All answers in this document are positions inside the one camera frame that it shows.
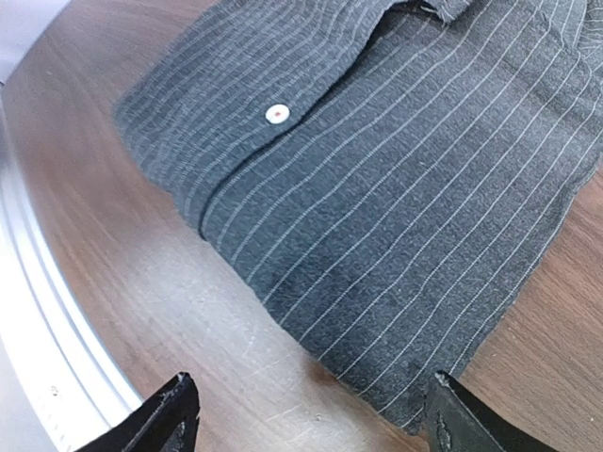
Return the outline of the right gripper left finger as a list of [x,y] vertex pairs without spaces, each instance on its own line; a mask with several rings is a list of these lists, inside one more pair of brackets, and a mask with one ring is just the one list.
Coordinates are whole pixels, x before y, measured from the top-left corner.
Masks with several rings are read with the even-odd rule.
[[193,451],[199,413],[197,386],[189,373],[180,372],[116,427],[78,452]]

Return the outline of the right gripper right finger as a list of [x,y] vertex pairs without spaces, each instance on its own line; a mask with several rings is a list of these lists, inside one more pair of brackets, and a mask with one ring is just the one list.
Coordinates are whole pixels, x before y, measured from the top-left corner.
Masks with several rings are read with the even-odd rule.
[[500,417],[445,371],[435,372],[430,381],[424,427],[431,451],[555,452]]

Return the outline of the dark pinstriped long sleeve shirt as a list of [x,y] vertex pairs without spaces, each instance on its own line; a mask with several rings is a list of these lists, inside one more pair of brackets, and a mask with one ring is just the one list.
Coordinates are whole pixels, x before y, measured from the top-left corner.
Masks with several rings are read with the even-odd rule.
[[117,102],[274,321],[415,433],[602,154],[598,1],[221,1]]

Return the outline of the front aluminium rail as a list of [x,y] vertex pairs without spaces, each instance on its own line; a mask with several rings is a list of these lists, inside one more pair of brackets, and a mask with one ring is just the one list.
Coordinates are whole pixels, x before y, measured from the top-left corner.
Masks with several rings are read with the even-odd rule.
[[1,437],[75,451],[143,400],[74,299],[1,129]]

